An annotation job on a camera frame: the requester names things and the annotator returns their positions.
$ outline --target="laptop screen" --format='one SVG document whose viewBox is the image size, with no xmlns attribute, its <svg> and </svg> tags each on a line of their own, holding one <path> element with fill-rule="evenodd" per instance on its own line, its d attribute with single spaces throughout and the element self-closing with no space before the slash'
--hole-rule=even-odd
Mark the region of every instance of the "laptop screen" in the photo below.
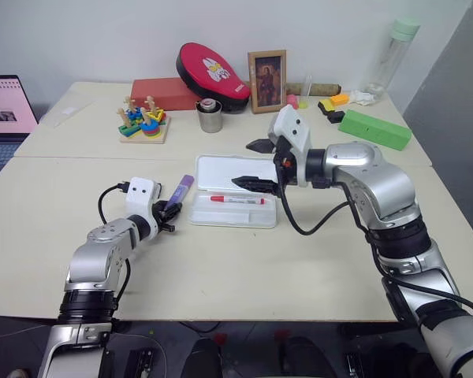
<svg viewBox="0 0 473 378">
<path fill-rule="evenodd" d="M 0 76 L 0 134 L 26 134 L 37 121 L 17 76 Z"/>
</svg>

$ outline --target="green bottle cap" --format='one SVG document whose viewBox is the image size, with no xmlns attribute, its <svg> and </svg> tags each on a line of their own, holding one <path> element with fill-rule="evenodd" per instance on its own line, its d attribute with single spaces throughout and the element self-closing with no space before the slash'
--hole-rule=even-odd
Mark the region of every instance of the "green bottle cap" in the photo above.
<svg viewBox="0 0 473 378">
<path fill-rule="evenodd" d="M 394 21 L 391 37 L 398 41 L 410 42 L 417 34 L 420 24 L 411 18 L 398 18 Z"/>
</svg>

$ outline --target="red marker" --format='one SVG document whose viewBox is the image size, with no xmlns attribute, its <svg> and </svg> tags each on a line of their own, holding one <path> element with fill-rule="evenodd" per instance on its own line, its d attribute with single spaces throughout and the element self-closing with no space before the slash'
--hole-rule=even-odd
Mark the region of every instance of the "red marker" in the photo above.
<svg viewBox="0 0 473 378">
<path fill-rule="evenodd" d="M 210 200 L 214 202 L 250 203 L 252 205 L 262 205 L 265 203 L 264 198 L 234 197 L 228 195 L 213 195 L 210 197 Z"/>
</svg>

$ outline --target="green sponge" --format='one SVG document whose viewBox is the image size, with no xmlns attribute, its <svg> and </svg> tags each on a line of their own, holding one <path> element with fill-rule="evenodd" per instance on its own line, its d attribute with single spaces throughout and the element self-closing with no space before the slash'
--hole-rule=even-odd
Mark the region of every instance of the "green sponge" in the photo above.
<svg viewBox="0 0 473 378">
<path fill-rule="evenodd" d="M 399 151 L 404 149 L 412 137 L 412 131 L 409 128 L 354 110 L 347 110 L 338 130 Z"/>
</svg>

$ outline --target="beige tabletop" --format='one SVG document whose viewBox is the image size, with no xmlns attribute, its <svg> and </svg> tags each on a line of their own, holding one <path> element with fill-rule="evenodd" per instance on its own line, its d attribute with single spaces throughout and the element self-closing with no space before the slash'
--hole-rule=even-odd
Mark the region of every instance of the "beige tabletop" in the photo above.
<svg viewBox="0 0 473 378">
<path fill-rule="evenodd" d="M 75 83 L 58 104 L 41 121 L 36 130 L 17 150 L 21 157 L 56 158 L 122 158 L 122 159 L 193 159 L 201 154 L 247 154 L 245 145 L 254 139 L 266 138 L 266 132 L 276 113 L 252 114 L 249 106 L 241 114 L 223 114 L 223 129 L 215 134 L 203 132 L 195 110 L 167 112 L 171 123 L 165 144 L 120 143 L 117 131 L 121 125 L 117 108 L 125 106 L 123 99 L 131 92 L 131 84 Z M 299 111 L 311 129 L 314 148 L 325 148 L 333 143 L 346 143 L 357 137 L 337 130 L 317 107 L 320 98 L 311 97 L 310 106 Z M 89 103 L 81 111 L 53 126 L 53 115 L 61 114 Z M 354 109 L 374 117 L 407 127 L 389 98 L 374 106 L 348 105 L 340 109 Z M 381 146 L 389 162 L 399 166 L 431 166 L 417 139 L 403 151 Z"/>
<path fill-rule="evenodd" d="M 75 249 L 100 225 L 99 194 L 132 176 L 163 183 L 168 197 L 195 160 L 15 157 L 0 173 L 0 315 L 53 318 Z M 473 301 L 473 231 L 430 167 L 410 166 L 423 217 L 461 294 Z M 194 226 L 191 190 L 173 234 L 132 257 L 117 317 L 128 320 L 394 320 L 369 246 L 348 209 L 305 237 L 277 206 L 273 229 Z M 288 188 L 312 225 L 343 200 L 336 189 Z M 109 194 L 107 219 L 125 215 Z"/>
</svg>

